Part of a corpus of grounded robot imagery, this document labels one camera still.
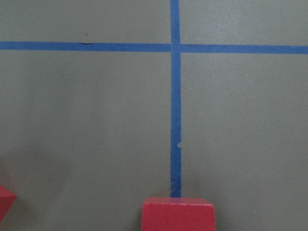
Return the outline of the red block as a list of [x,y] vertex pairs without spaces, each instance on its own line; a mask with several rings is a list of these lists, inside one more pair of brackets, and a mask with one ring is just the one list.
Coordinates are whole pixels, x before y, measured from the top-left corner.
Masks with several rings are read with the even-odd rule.
[[5,217],[15,199],[16,195],[13,192],[0,186],[0,220]]

